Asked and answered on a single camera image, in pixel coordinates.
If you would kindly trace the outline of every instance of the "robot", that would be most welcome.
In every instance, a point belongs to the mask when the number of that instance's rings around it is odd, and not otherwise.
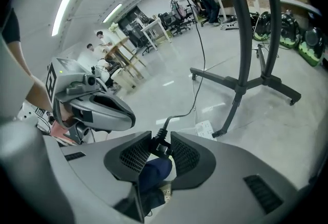
[[[121,99],[101,89],[77,62],[53,58],[46,82],[57,122],[82,145],[60,147],[51,136],[14,120],[32,87],[3,38],[0,71],[0,165],[15,191],[49,223],[144,222],[138,176],[150,154],[173,157],[172,198],[155,223],[279,222],[302,193],[250,152],[194,135],[151,131],[83,144],[90,129],[124,131],[137,117]],[[74,114],[62,121],[59,103]]]

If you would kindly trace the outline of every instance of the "blue fabric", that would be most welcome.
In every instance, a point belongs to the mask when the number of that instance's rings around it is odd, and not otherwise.
[[[172,162],[169,159],[156,158],[146,163],[139,175],[140,193],[151,190],[166,179],[172,170]]]
[[[218,16],[220,7],[215,3],[214,0],[201,0],[204,7],[206,8],[206,12],[209,17],[209,23],[218,23]]]

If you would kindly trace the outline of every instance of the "fluorescent light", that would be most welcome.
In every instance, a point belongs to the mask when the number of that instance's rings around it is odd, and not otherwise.
[[[209,111],[212,111],[215,107],[220,107],[220,106],[225,106],[226,104],[225,103],[220,103],[220,104],[217,104],[217,105],[213,105],[211,107],[205,107],[204,109],[202,109],[202,113],[206,113],[206,112],[209,112]]]
[[[179,120],[180,120],[179,117],[175,117],[175,118],[171,119],[170,122],[179,121]],[[157,121],[156,121],[156,124],[157,124],[157,125],[161,125],[161,124],[164,124],[165,121],[166,121],[166,118],[164,118],[164,119],[160,119],[160,120],[157,120]]]
[[[122,4],[119,4],[114,8],[114,10],[106,17],[106,19],[103,21],[103,23],[107,22],[108,19],[122,6]]]
[[[57,15],[56,15],[56,19],[55,19],[55,23],[53,25],[51,36],[55,36],[56,34],[58,34],[58,31],[60,28],[60,23],[62,22],[66,7],[68,6],[69,1],[70,0],[62,0],[60,7],[58,9]]]
[[[170,82],[164,84],[163,86],[165,87],[165,86],[168,86],[168,85],[173,84],[173,83],[174,83],[174,81],[170,81]]]

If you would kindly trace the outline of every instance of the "person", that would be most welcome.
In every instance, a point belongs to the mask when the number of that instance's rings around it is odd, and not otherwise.
[[[104,58],[100,59],[96,66],[96,68],[100,71],[101,81],[103,81],[105,85],[113,91],[116,91],[117,87],[114,86],[114,81],[111,78],[111,75],[119,67],[119,64],[115,62],[112,57],[109,57],[108,60],[105,60]]]
[[[206,9],[202,5],[201,1],[200,0],[192,0],[192,1],[194,2],[195,7],[197,9],[197,14],[207,18]]]
[[[104,37],[104,33],[102,31],[97,32],[97,37],[103,42],[102,47],[112,46],[112,42],[110,42],[108,37]],[[121,56],[119,52],[114,52],[114,55],[116,58],[118,58],[120,61],[122,61],[126,66],[128,66],[128,62],[124,59],[124,57]]]
[[[220,7],[215,3],[214,0],[201,0],[202,4],[206,8],[207,15],[209,17],[209,24],[213,26],[219,26],[219,10]]]
[[[49,124],[52,125],[55,122],[55,118],[50,114],[49,111],[46,112],[46,115],[48,117]]]
[[[17,16],[15,14],[14,9],[10,9],[9,16],[4,26],[2,36],[5,40],[5,43],[17,60],[19,65],[23,68],[23,70],[29,75],[29,77],[33,80],[33,86],[26,96],[26,101],[31,103],[32,105],[39,107],[40,109],[47,110],[52,112],[52,106],[50,100],[48,98],[47,89],[44,83],[42,83],[38,78],[36,78],[31,71],[29,70],[25,58],[22,52],[21,45],[21,34],[19,31],[19,22]],[[69,108],[60,103],[60,113],[63,121],[68,120],[73,114],[70,112]],[[51,135],[62,135],[62,132],[67,132],[67,129],[63,129],[58,123],[56,126],[54,125],[51,129]]]
[[[105,58],[109,50],[105,47],[96,47],[94,48],[92,44],[87,45],[88,50],[93,52],[94,57],[97,61],[99,61],[102,58]]]

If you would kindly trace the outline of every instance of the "black cable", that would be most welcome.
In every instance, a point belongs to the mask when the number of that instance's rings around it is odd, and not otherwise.
[[[194,19],[196,20],[196,16],[195,16],[194,10],[191,10],[191,11],[192,11],[192,13],[193,13]],[[204,74],[204,72],[205,72],[205,65],[206,65],[205,52],[204,52],[203,42],[202,42],[202,40],[201,40],[201,36],[200,36],[199,30],[198,30],[197,21],[195,21],[195,25],[196,25],[196,30],[197,30],[197,33],[198,33],[198,37],[199,37],[200,45],[201,45],[201,50],[202,50],[203,58],[204,58],[204,67],[203,67],[203,74]],[[191,113],[191,111],[192,111],[192,110],[194,109],[194,107],[195,107],[196,100],[197,100],[197,96],[198,96],[198,92],[199,92],[199,89],[200,89],[200,86],[201,86],[202,82],[203,82],[203,77],[202,77],[201,80],[200,80],[200,84],[199,84],[198,90],[197,90],[197,92],[196,92],[195,99],[194,99],[194,102],[193,102],[193,105],[192,105],[190,111],[189,111],[187,114],[185,114],[185,115],[173,115],[173,116],[169,116],[169,117],[166,119],[166,121],[165,121],[165,123],[164,123],[164,126],[159,130],[159,132],[158,132],[157,135],[159,135],[159,134],[160,134],[160,135],[163,135],[163,137],[165,138],[165,137],[166,137],[166,134],[167,134],[167,127],[168,127],[169,122],[170,122],[171,119],[173,119],[173,118],[178,118],[178,117],[184,117],[184,116],[187,116],[187,115],[189,115],[189,114]]]
[[[93,135],[92,129],[90,129],[90,131],[91,131],[91,134],[92,134],[93,142],[96,143],[96,140],[95,140],[95,138],[94,138],[94,135]]]
[[[37,113],[35,113],[40,119],[41,119],[41,121],[43,122],[43,123],[45,123],[46,125],[47,125],[47,127],[48,127],[48,134],[50,134],[50,132],[51,132],[51,128],[50,128],[50,126],[49,126],[49,124],[48,124],[48,122],[43,118],[43,117],[41,117],[41,116],[39,116]]]

